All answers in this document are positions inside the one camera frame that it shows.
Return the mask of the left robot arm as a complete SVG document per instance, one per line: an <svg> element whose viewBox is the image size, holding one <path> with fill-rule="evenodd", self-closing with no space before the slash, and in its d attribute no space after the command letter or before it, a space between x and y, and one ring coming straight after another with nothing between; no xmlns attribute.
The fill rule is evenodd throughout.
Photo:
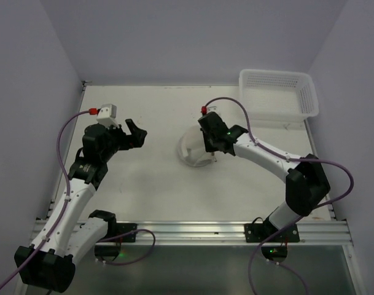
<svg viewBox="0 0 374 295"><path fill-rule="evenodd" d="M115 235L115 214L107 211L92 213L82 228L77 232L74 229L104 179L111 157L118 151L144 144L147 132L131 119L125 123L129 134L116 124L97 123L85 129L82 147L69 170L69 186L31 245L20 246L15 252L14 259L24 284L65 292L79 262L95 243Z"/></svg>

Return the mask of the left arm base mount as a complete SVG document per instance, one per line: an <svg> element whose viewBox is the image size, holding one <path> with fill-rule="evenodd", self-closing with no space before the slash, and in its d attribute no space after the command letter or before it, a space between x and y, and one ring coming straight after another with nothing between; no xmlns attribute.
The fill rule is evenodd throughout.
<svg viewBox="0 0 374 295"><path fill-rule="evenodd" d="M112 245L95 245L94 254L95 257L102 260L112 260L114 261L121 255L122 243L134 243L136 241L136 234L126 235L126 233L136 230L138 225L136 223L117 223L114 230L107 234L104 239L115 237L118 235L123 235L123 237L109 240L108 243Z"/></svg>

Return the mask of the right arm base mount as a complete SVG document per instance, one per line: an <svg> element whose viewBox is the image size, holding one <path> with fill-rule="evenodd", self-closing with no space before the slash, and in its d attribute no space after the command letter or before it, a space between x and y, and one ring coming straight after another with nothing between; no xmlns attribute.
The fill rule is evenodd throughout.
<svg viewBox="0 0 374 295"><path fill-rule="evenodd" d="M278 229L269 225L267 220L261 217L255 218L250 223L244 224L244 237L247 243L261 243L272 234L276 234L268 243L273 243L271 246L266 246L264 243L260 247L262 256L271 262L284 262L288 255L288 246L290 243L300 242L298 227L296 224L290 226L288 229L277 234Z"/></svg>

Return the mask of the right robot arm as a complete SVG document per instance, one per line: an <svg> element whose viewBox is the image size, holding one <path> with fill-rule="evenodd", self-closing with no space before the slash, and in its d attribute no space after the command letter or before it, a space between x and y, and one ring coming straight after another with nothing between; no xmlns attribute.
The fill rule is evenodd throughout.
<svg viewBox="0 0 374 295"><path fill-rule="evenodd" d="M203 115L198 123L208 152L223 152L249 160L277 176L285 184L285 201L278 206L256 233L267 238L298 218L308 216L330 192L330 184L318 158L284 153L263 147L239 125L227 127L215 112Z"/></svg>

